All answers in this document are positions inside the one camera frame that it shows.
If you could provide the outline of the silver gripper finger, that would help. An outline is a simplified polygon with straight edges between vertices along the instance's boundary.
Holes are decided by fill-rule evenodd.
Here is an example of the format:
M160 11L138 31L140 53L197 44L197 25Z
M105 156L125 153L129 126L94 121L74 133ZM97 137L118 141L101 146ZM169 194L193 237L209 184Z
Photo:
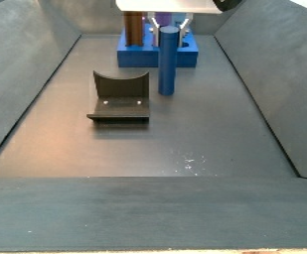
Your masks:
M148 21L152 26L152 34L153 34L153 46L158 47L158 36L160 36L160 24L156 20L156 12L148 12Z
M193 13L185 14L184 22L180 25L180 40L178 40L178 47L182 47L182 39L188 33L188 27L193 21Z

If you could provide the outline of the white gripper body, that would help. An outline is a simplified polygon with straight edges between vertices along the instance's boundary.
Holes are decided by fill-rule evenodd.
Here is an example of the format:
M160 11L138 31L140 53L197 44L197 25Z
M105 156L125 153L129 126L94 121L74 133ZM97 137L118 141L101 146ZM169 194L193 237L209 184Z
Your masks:
M121 11L221 14L213 0L116 0Z

